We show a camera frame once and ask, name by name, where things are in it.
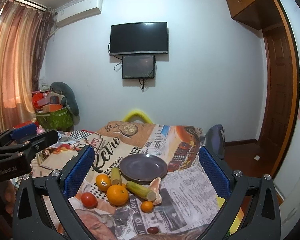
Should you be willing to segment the red tomato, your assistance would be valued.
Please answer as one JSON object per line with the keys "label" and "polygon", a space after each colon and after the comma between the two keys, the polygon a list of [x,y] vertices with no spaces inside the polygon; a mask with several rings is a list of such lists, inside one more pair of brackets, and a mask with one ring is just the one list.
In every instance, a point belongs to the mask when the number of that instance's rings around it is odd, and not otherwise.
{"label": "red tomato", "polygon": [[84,207],[92,209],[98,204],[97,198],[91,192],[85,192],[81,196],[81,202]]}

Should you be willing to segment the large orange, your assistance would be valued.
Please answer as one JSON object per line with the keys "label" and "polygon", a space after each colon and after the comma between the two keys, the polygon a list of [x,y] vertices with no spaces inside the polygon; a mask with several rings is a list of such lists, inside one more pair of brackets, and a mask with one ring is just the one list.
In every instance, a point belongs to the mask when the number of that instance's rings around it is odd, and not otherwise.
{"label": "large orange", "polygon": [[129,200],[129,193],[122,185],[111,185],[106,192],[111,205],[122,206]]}

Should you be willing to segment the long green sugarcane piece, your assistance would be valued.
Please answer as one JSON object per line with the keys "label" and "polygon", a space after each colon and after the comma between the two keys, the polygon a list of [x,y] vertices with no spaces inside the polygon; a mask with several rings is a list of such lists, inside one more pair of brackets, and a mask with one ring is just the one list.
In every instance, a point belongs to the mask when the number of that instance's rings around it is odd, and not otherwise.
{"label": "long green sugarcane piece", "polygon": [[153,190],[139,185],[133,181],[127,181],[126,189],[147,201],[153,202],[157,197],[156,193]]}

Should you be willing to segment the small mandarin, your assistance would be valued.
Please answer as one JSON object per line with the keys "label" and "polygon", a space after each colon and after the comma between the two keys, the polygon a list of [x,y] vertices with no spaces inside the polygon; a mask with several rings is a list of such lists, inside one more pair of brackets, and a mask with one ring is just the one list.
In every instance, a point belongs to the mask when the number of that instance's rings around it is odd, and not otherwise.
{"label": "small mandarin", "polygon": [[154,210],[154,204],[151,201],[144,201],[140,205],[141,211],[144,213],[151,213]]}

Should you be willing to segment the pink toy figure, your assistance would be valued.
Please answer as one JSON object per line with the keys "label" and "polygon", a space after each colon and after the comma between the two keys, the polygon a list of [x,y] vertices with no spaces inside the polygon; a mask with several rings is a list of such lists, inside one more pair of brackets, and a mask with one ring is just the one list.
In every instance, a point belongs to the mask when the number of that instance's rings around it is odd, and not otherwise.
{"label": "pink toy figure", "polygon": [[42,134],[45,132],[45,129],[42,128],[42,126],[39,125],[39,127],[37,128],[37,135]]}

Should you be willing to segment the red gift box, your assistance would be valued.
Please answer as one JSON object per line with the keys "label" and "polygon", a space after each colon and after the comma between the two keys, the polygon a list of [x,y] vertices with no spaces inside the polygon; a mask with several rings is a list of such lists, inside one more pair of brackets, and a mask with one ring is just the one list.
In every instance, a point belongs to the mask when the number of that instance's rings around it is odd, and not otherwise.
{"label": "red gift box", "polygon": [[21,124],[17,124],[17,125],[15,125],[15,126],[13,126],[13,128],[14,128],[14,129],[19,129],[19,128],[21,128],[21,127],[28,126],[28,125],[35,125],[36,128],[39,127],[39,124],[38,124],[37,121],[26,121],[26,122],[23,122],[23,123],[21,123]]}

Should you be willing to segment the green storage box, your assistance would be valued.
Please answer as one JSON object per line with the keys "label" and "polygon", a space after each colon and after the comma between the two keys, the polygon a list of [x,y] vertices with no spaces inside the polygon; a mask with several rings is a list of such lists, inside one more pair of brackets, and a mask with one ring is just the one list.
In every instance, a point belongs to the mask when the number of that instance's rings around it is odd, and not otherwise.
{"label": "green storage box", "polygon": [[67,131],[74,126],[72,114],[67,108],[47,113],[37,113],[36,118],[44,129]]}

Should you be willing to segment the grey plush toy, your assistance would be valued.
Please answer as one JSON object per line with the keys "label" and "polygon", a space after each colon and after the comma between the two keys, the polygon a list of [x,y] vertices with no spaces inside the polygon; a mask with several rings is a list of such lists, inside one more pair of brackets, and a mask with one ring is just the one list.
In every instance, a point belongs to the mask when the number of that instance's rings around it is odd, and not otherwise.
{"label": "grey plush toy", "polygon": [[51,84],[50,90],[61,96],[61,104],[65,106],[72,115],[79,116],[79,108],[75,94],[69,85],[63,82],[54,82]]}

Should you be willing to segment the orange with sticker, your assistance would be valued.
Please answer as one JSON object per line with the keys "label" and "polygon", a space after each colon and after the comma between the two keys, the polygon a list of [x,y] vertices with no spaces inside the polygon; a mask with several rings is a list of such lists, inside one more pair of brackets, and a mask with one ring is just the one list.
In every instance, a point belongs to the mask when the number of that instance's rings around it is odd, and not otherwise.
{"label": "orange with sticker", "polygon": [[111,186],[111,180],[106,174],[99,174],[95,178],[95,183],[98,189],[102,192],[106,192],[107,189]]}

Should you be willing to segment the dark blue backpack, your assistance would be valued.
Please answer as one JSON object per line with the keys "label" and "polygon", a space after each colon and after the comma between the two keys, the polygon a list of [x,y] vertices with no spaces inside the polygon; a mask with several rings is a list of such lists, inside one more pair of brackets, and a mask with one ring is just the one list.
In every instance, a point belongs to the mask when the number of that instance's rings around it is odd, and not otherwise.
{"label": "dark blue backpack", "polygon": [[212,126],[205,135],[205,147],[210,154],[216,155],[219,159],[225,156],[225,135],[221,124]]}

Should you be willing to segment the orange pink curtain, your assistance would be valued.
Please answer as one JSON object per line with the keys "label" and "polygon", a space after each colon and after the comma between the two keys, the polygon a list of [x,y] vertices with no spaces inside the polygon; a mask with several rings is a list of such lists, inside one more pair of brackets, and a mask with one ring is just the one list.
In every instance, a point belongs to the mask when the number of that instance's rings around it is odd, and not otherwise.
{"label": "orange pink curtain", "polygon": [[0,0],[0,132],[35,117],[38,89],[55,10]]}

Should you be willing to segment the yellow curved foam object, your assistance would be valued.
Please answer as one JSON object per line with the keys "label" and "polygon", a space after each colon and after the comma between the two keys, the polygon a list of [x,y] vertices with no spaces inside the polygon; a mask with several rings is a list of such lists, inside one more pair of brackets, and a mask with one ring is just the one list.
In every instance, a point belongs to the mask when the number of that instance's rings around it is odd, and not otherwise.
{"label": "yellow curved foam object", "polygon": [[128,114],[122,119],[123,122],[129,122],[134,118],[139,118],[143,123],[152,124],[152,120],[149,116],[141,110],[134,109],[128,112]]}

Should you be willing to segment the newspaper print bed blanket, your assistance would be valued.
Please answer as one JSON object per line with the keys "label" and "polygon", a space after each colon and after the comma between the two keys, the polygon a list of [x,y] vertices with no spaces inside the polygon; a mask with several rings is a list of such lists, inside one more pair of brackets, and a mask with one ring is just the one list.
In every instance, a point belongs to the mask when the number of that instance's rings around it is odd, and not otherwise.
{"label": "newspaper print bed blanket", "polygon": [[196,239],[225,203],[199,163],[200,128],[113,121],[59,137],[38,153],[33,176],[93,148],[93,165],[69,201],[95,239]]}

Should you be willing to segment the dark round plate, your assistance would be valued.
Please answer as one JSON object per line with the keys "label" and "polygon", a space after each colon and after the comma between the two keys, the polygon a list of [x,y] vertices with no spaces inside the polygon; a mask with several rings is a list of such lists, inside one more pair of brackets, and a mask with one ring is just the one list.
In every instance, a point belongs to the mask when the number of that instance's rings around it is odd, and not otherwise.
{"label": "dark round plate", "polygon": [[120,163],[121,173],[134,181],[151,182],[167,174],[167,164],[161,158],[150,154],[134,154],[125,157]]}

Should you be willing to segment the small dark red fruit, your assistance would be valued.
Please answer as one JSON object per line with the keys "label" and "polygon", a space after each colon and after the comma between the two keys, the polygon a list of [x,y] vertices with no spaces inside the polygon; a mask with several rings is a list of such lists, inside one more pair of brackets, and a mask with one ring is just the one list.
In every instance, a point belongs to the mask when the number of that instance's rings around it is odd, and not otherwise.
{"label": "small dark red fruit", "polygon": [[156,233],[159,232],[159,228],[156,227],[156,226],[152,226],[152,227],[149,227],[149,228],[147,229],[147,232],[148,232],[149,234],[156,234]]}

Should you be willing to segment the white air conditioner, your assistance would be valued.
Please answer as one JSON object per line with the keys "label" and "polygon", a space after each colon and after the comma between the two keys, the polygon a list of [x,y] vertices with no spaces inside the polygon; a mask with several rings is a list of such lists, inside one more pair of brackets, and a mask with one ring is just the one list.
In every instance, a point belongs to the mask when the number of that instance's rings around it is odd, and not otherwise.
{"label": "white air conditioner", "polygon": [[103,0],[84,0],[57,12],[56,25],[62,28],[85,18],[100,15]]}

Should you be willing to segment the brown wooden wardrobe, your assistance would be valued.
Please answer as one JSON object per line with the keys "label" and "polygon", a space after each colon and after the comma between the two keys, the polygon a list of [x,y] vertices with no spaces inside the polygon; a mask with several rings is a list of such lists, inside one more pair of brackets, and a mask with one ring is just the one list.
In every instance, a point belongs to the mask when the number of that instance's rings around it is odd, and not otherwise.
{"label": "brown wooden wardrobe", "polygon": [[298,114],[300,70],[287,13],[279,0],[226,0],[231,18],[261,31],[266,51],[266,105],[258,144],[277,175]]}

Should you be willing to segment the large black wall television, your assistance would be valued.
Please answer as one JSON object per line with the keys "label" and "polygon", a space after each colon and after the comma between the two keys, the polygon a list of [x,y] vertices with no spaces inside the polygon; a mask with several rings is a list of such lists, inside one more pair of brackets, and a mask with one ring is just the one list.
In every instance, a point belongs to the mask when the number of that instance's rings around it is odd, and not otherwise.
{"label": "large black wall television", "polygon": [[109,54],[167,54],[167,22],[136,22],[112,25]]}

